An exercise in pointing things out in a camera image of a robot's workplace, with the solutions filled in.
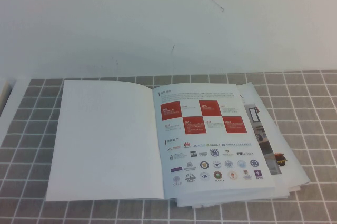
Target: table surface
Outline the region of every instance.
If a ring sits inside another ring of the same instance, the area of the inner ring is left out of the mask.
[[[252,82],[311,183],[287,199],[200,209],[174,200],[45,202],[64,79],[32,79],[0,148],[0,224],[337,223],[337,70],[81,80]]]

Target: circular emblem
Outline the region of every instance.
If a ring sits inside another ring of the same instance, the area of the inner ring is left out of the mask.
[[[219,171],[216,171],[216,172],[213,174],[213,176],[214,176],[214,178],[216,178],[216,179],[221,179],[221,178],[222,178],[222,174],[221,174],[221,172],[219,172]]]
[[[192,173],[189,173],[186,175],[186,181],[189,183],[189,182],[194,182],[195,180],[195,176],[192,174]]]
[[[237,165],[241,168],[246,168],[246,166],[247,166],[246,162],[243,161],[243,160],[237,161]]]
[[[233,168],[233,163],[231,162],[231,161],[226,161],[225,162],[225,166],[227,167],[227,168]]]
[[[236,180],[236,179],[237,179],[237,174],[236,174],[236,172],[233,171],[233,170],[231,170],[231,171],[228,172],[228,176],[229,176],[229,178],[232,179],[232,180]]]
[[[214,168],[220,168],[221,167],[221,163],[219,161],[214,161],[213,162],[213,167]]]
[[[219,151],[217,149],[210,149],[212,157],[217,157],[219,155]]]
[[[200,179],[202,181],[209,181],[210,178],[211,178],[211,176],[208,173],[206,173],[206,172],[200,173]]]
[[[253,159],[253,160],[251,160],[251,165],[253,167],[257,167],[257,166],[259,166],[259,162]]]
[[[209,163],[206,162],[206,161],[202,161],[200,163],[200,167],[203,168],[203,169],[207,169],[209,166],[210,166]]]

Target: magazine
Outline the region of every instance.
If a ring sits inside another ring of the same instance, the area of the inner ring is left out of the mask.
[[[271,142],[270,150],[264,123],[252,126],[256,107],[243,104],[235,84],[151,90],[65,81],[46,200],[197,198],[203,205],[221,202],[217,195],[273,192],[273,175],[282,174],[276,154],[284,152]]]

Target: paper stack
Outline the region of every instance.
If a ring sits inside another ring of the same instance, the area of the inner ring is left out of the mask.
[[[284,198],[309,179],[251,83],[65,81],[47,201]]]

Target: red and white checkerboard graphic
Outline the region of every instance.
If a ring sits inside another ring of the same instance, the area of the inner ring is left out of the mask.
[[[204,116],[222,117],[227,133],[247,133],[241,116],[222,116],[219,104],[216,100],[199,100],[201,115],[183,116],[179,101],[161,105],[162,120],[183,118],[185,133],[204,134],[206,126]]]

